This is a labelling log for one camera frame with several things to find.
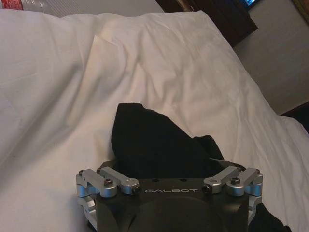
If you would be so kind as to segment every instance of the bolt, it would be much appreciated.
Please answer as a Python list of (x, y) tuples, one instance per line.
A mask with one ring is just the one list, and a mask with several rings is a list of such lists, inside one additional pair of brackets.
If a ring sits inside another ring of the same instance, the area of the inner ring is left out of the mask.
[(210, 185), (203, 185), (202, 192), (206, 195), (209, 195), (212, 193), (212, 187)]
[(133, 194), (133, 195), (137, 195), (137, 194), (139, 194), (140, 192), (141, 192), (141, 188), (140, 188), (139, 185), (133, 186), (133, 188), (132, 188), (132, 194)]
[(240, 179), (238, 177), (231, 178), (231, 184), (232, 185), (239, 185)]
[(112, 185), (112, 179), (105, 179), (104, 186), (110, 186), (110, 185)]

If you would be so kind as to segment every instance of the bottle label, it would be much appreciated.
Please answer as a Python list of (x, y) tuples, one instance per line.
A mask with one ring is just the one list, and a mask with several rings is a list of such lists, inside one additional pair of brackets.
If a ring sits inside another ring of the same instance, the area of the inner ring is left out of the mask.
[(21, 0), (1, 0), (4, 9), (23, 10)]

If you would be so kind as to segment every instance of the wrinkled white fabric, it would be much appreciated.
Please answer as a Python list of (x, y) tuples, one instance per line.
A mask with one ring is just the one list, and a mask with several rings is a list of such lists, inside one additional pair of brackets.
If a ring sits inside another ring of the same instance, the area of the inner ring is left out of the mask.
[(0, 10), (0, 41), (0, 231), (87, 231), (75, 175), (113, 158), (121, 102), (211, 135), (226, 160), (263, 172), (273, 215), (309, 231), (308, 134), (272, 111), (203, 12)]

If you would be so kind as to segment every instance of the bed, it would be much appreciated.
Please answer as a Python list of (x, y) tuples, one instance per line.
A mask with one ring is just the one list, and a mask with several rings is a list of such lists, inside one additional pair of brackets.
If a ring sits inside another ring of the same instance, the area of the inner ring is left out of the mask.
[(0, 41), (0, 231), (89, 230), (75, 175), (113, 159), (121, 102), (211, 135), (226, 160), (262, 171), (273, 215), (309, 231), (309, 136), (273, 112), (203, 12), (0, 10)]

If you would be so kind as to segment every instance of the black fabric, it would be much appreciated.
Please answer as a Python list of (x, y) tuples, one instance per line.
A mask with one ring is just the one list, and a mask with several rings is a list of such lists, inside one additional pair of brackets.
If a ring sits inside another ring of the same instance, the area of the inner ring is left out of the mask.
[[(209, 135), (190, 138), (168, 117), (141, 104), (119, 104), (112, 130), (117, 169), (133, 178), (203, 178), (223, 170), (220, 149)], [(259, 204), (250, 232), (289, 232)]]

